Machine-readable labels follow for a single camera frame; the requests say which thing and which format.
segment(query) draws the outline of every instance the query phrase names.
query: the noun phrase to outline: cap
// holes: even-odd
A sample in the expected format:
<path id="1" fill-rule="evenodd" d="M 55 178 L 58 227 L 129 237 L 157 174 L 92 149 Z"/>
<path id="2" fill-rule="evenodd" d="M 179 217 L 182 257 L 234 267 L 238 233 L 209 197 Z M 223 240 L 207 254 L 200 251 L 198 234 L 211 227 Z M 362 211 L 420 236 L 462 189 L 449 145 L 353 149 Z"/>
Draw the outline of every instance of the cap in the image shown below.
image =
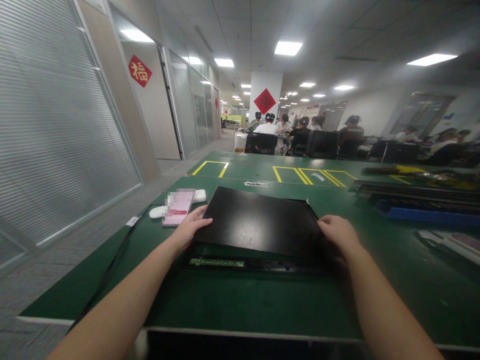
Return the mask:
<path id="1" fill-rule="evenodd" d="M 269 121 L 269 122 L 270 122 L 270 121 L 273 121 L 273 120 L 275 120 L 275 115 L 272 114 L 271 112 L 266 113 L 266 114 L 265 114 L 265 120 L 266 120 L 266 121 Z"/>

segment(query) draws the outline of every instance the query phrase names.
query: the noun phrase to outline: cable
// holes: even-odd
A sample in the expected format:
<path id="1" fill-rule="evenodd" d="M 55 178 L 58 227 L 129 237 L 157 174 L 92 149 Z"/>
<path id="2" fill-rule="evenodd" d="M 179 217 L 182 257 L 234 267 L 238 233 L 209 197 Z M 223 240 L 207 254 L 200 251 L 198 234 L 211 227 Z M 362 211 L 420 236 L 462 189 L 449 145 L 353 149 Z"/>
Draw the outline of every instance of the cable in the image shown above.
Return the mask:
<path id="1" fill-rule="evenodd" d="M 107 286 L 107 284 L 108 284 L 108 282 L 111 278 L 111 275 L 112 275 L 112 269 L 114 268 L 114 265 L 118 262 L 117 260 L 120 258 L 120 254 L 123 252 L 123 249 L 126 247 L 127 243 L 129 242 L 128 240 L 130 239 L 130 235 L 132 234 L 135 227 L 137 227 L 137 225 L 143 220 L 143 218 L 148 213 L 148 211 L 150 210 L 151 207 L 153 207 L 153 206 L 163 206 L 163 205 L 164 204 L 150 204 L 149 206 L 147 206 L 145 211 L 138 218 L 137 222 L 135 224 L 133 224 L 133 226 L 128 230 L 125 237 L 123 238 L 120 245 L 118 246 L 118 250 L 116 251 L 115 256 L 111 260 L 110 264 L 107 266 L 106 270 L 103 272 L 103 275 L 101 276 L 100 282 L 98 283 L 98 286 L 96 288 L 95 293 L 92 295 L 90 300 L 88 300 L 85 307 L 80 312 L 80 315 L 78 315 L 76 320 L 70 326 L 70 328 L 66 332 L 67 334 L 70 331 L 72 331 L 72 329 L 75 326 L 77 326 L 77 324 L 90 312 L 90 310 L 92 309 L 92 305 L 97 300 L 97 298 L 102 293 L 102 291 L 105 289 L 105 286 Z"/>

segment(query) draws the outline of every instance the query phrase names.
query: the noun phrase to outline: window blinds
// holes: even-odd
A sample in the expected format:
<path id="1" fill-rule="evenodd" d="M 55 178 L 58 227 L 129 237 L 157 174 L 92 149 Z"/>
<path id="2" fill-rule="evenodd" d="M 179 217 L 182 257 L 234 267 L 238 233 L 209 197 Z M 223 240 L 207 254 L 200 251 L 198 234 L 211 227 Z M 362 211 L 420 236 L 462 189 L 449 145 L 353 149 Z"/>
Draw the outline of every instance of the window blinds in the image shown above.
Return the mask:
<path id="1" fill-rule="evenodd" d="M 71 1 L 0 1 L 0 252 L 141 182 L 99 72 Z"/>

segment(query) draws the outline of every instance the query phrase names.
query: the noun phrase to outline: green workbench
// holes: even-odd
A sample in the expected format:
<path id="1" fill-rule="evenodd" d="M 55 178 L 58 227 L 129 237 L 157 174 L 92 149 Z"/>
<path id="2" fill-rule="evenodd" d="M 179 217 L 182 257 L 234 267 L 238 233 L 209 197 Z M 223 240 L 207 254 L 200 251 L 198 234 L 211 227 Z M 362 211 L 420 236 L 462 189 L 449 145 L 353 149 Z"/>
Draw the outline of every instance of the green workbench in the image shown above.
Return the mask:
<path id="1" fill-rule="evenodd" d="M 213 151 L 168 191 L 217 186 L 279 198 L 308 199 L 320 217 L 348 218 L 400 297 L 433 341 L 444 349 L 480 349 L 480 268 L 430 249 L 414 230 L 462 232 L 474 228 L 381 217 L 365 199 L 348 192 L 354 179 L 411 183 L 391 176 L 362 176 L 365 167 L 391 165 Z M 267 187 L 246 186 L 246 181 Z M 161 194 L 155 203 L 165 201 Z M 25 309 L 26 321 L 71 323 L 95 292 L 98 281 L 129 227 L 122 227 L 52 288 Z M 145 218 L 135 228 L 104 296 L 174 229 Z M 219 245 L 204 253 L 272 259 L 272 254 Z M 145 322 L 151 330 L 332 342 L 362 340 L 355 307 L 328 277 L 172 266 Z"/>

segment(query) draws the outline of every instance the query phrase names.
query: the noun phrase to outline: sign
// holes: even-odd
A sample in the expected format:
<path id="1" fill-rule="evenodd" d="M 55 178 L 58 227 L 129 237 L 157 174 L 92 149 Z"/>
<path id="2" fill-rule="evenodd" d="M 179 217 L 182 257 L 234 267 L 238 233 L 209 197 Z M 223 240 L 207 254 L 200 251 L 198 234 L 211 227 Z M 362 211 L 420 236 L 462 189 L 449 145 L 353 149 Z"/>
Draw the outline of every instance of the sign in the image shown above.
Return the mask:
<path id="1" fill-rule="evenodd" d="M 253 102 L 262 115 L 265 115 L 277 103 L 267 89 L 263 90 Z"/>
<path id="2" fill-rule="evenodd" d="M 137 56 L 133 55 L 131 57 L 128 69 L 130 70 L 131 77 L 139 83 L 142 88 L 147 86 L 147 83 L 152 77 L 152 72 Z"/>

